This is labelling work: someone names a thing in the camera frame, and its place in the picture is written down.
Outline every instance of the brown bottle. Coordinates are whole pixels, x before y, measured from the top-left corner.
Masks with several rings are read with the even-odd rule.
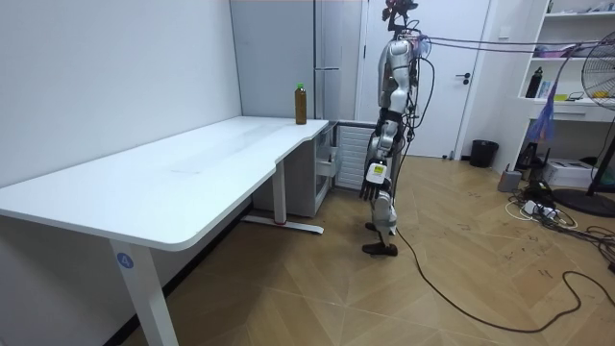
[[[306,125],[308,123],[308,96],[304,89],[304,84],[299,83],[295,90],[295,122],[297,125]]]

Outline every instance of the desk leg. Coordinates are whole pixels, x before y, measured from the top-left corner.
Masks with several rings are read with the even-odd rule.
[[[178,346],[150,249],[117,240],[111,247],[148,345]]]
[[[284,161],[276,164],[276,172],[271,179],[273,183],[273,211],[274,219],[266,217],[258,217],[246,215],[242,218],[243,221],[254,222],[264,225],[285,227],[293,230],[312,232],[322,234],[325,230],[322,227],[300,224],[296,222],[286,221],[286,186],[284,184]]]

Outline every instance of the black bottle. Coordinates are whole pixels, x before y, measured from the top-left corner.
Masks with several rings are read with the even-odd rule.
[[[531,77],[528,92],[526,93],[526,98],[536,97],[536,94],[538,93],[538,88],[540,88],[540,82],[542,82],[542,67],[538,67],[534,75]]]

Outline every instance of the doorframe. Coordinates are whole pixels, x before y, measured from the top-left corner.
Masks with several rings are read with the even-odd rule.
[[[489,0],[487,4],[487,13],[485,15],[485,21],[482,25],[482,33],[480,35],[480,40],[488,40],[491,32],[494,29],[495,22],[495,8],[497,6],[498,0]],[[361,96],[363,91],[363,70],[365,67],[365,58],[361,57],[364,52],[364,48],[367,40],[367,27],[369,21],[369,0],[361,1],[361,26],[359,33],[359,45],[358,45],[358,65],[357,65],[357,91],[355,93],[355,121],[362,121],[360,119],[360,107],[361,107]],[[474,106],[474,101],[477,98],[478,93],[478,85],[479,83],[475,83],[476,80],[480,79],[482,66],[484,64],[484,57],[486,52],[479,51],[477,53],[477,59],[474,63],[473,70],[473,78],[470,83],[470,90],[468,91],[468,98],[466,99],[463,113],[461,115],[461,123],[459,124],[459,132],[457,133],[457,139],[455,142],[455,160],[461,159],[461,152],[463,150],[463,142],[465,141],[466,134],[468,132],[468,127],[470,123],[470,111]]]

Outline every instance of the circular logo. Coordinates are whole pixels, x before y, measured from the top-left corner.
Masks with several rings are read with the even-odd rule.
[[[135,263],[133,262],[133,259],[131,259],[130,256],[124,254],[124,253],[119,253],[117,254],[117,261],[124,267],[127,269],[130,269],[132,267],[135,266]]]

